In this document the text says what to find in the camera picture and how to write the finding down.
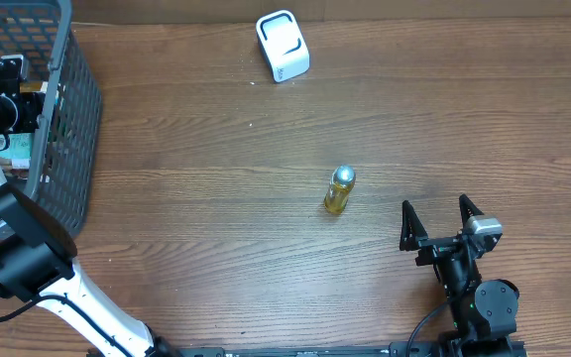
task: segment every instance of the wood grain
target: wood grain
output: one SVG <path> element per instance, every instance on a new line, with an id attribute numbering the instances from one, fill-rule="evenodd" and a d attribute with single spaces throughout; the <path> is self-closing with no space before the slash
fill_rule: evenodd
<path id="1" fill-rule="evenodd" d="M 255 23 L 287 9 L 301 21 L 571 16 L 571 0 L 72 0 L 100 24 Z"/>
<path id="2" fill-rule="evenodd" d="M 505 226 L 479 266 L 521 290 L 514 338 L 571 355 L 571 19 L 302 31 L 311 69 L 275 85 L 253 25 L 76 30 L 105 103 L 76 238 L 92 279 L 177 346 L 404 340 L 443 292 L 398 250 L 400 203 L 443 236 L 466 192 Z M 341 163 L 358 178 L 332 217 Z M 88 346 L 41 310 L 0 325 L 0 356 Z"/>

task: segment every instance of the metal bottle cap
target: metal bottle cap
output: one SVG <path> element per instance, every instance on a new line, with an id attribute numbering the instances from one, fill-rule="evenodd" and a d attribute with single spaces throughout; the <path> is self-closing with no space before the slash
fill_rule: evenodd
<path id="1" fill-rule="evenodd" d="M 344 186 L 354 184 L 354 180 L 356 180 L 356 173 L 349 165 L 339 166 L 332 175 L 332 181 Z"/>

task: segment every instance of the gray wire basket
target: gray wire basket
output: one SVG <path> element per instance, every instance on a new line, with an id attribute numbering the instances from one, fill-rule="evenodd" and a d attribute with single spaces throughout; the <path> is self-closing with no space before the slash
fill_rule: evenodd
<path id="1" fill-rule="evenodd" d="M 100 90 L 71 29 L 69 0 L 0 0 L 0 57 L 24 55 L 29 80 L 48 82 L 23 192 L 77 235 L 89 200 Z M 11 234 L 0 224 L 0 239 Z"/>

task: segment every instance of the white container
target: white container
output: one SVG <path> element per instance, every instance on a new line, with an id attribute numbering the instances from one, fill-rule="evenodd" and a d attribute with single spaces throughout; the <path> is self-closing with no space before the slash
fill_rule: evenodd
<path id="1" fill-rule="evenodd" d="M 275 82 L 283 82 L 309 69 L 309 52 L 290 11 L 280 10 L 259 19 L 257 37 Z"/>

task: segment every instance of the black cable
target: black cable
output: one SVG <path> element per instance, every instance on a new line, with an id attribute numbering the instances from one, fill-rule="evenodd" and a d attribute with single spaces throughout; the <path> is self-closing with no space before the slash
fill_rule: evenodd
<path id="1" fill-rule="evenodd" d="M 411 333 L 411 337 L 408 339 L 408 342 L 406 343 L 406 357 L 410 357 L 411 356 L 411 344 L 413 343 L 413 340 L 415 339 L 415 336 L 417 336 L 417 332 L 420 331 L 420 329 L 422 328 L 422 326 L 424 325 L 424 323 L 426 323 L 426 321 L 428 321 L 429 318 L 437 315 L 438 313 L 442 312 L 442 310 L 448 306 L 449 304 L 449 300 L 443 302 L 440 306 L 436 307 L 433 309 L 432 312 L 430 312 L 427 316 L 425 316 L 422 321 L 415 327 L 415 329 L 413 330 L 413 332 Z"/>
<path id="2" fill-rule="evenodd" d="M 81 310 L 76 304 L 74 304 L 67 297 L 60 297 L 60 296 L 56 296 L 56 295 L 37 297 L 37 298 L 33 299 L 32 301 L 28 302 L 27 304 L 21 306 L 19 309 L 15 310 L 15 311 L 7 314 L 7 315 L 1 316 L 0 322 L 9 321 L 9 320 L 19 316 L 20 314 L 26 312 L 30 308 L 34 307 L 35 305 L 37 305 L 37 303 L 39 303 L 41 301 L 49 300 L 49 299 L 57 300 L 60 303 L 66 304 L 67 306 L 71 307 L 71 309 L 73 309 L 76 313 L 78 313 L 80 315 L 80 317 L 82 317 L 87 323 L 89 323 L 91 328 L 93 328 L 96 332 L 98 332 L 99 335 L 101 335 L 105 340 L 107 340 L 112 347 L 116 347 L 116 349 L 118 349 L 120 352 L 122 352 L 127 357 L 133 357 L 125 349 L 125 347 L 123 347 L 113 337 L 109 336 L 105 331 L 103 331 L 100 328 L 100 326 L 98 326 L 98 324 L 96 324 L 96 322 L 94 322 L 94 320 L 92 320 L 89 317 L 89 315 L 87 315 L 87 313 L 85 313 L 85 311 Z"/>
<path id="3" fill-rule="evenodd" d="M 441 305 L 436 307 L 432 312 L 430 312 L 427 316 L 425 316 L 422 319 L 422 321 L 415 327 L 415 329 L 411 333 L 411 336 L 408 339 L 408 342 L 406 343 L 406 351 L 405 351 L 406 357 L 411 357 L 411 344 L 413 343 L 413 340 L 417 336 L 417 333 L 420 331 L 420 329 L 426 323 L 426 321 L 428 321 L 429 318 L 431 318 L 431 317 L 437 315 L 438 313 L 442 312 L 444 307 L 446 307 L 449 304 L 453 303 L 454 301 L 462 298 L 462 296 L 464 295 L 464 292 L 466 292 L 468 290 L 468 288 L 471 286 L 471 270 L 473 269 L 473 259 L 471 258 L 471 249 L 470 249 L 470 246 L 469 246 L 467 240 L 464 240 L 464 249 L 466 250 L 466 258 L 468 260 L 467 263 L 468 263 L 469 274 L 468 274 L 468 277 L 466 278 L 466 283 L 464 283 L 464 287 L 462 288 L 462 293 L 460 293 L 459 295 L 457 295 L 455 297 L 448 298 L 445 302 L 443 302 Z M 459 350 L 459 348 L 461 348 L 461 345 L 462 344 L 457 345 L 456 352 Z"/>
<path id="4" fill-rule="evenodd" d="M 464 343 L 468 342 L 469 339 L 470 338 L 468 336 L 460 338 L 460 342 L 457 344 L 457 346 L 455 346 L 455 356 L 459 355 L 462 346 L 464 345 Z"/>
<path id="5" fill-rule="evenodd" d="M 10 136 L 8 133 L 3 133 L 2 135 L 4 137 L 4 148 L 0 149 L 0 152 L 10 149 Z"/>

